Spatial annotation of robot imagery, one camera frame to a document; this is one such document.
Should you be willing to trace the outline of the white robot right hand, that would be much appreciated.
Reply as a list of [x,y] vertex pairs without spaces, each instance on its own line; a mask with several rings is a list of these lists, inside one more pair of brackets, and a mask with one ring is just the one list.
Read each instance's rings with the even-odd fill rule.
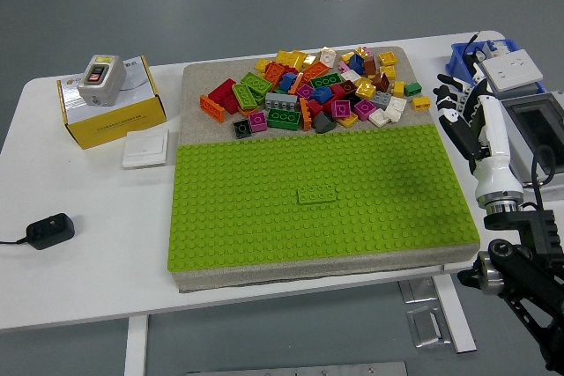
[[475,196],[479,207],[523,203],[523,188],[512,174],[510,149],[501,103],[493,96],[475,55],[464,58],[474,87],[464,81],[438,75],[442,85],[434,89],[439,123],[478,180]]

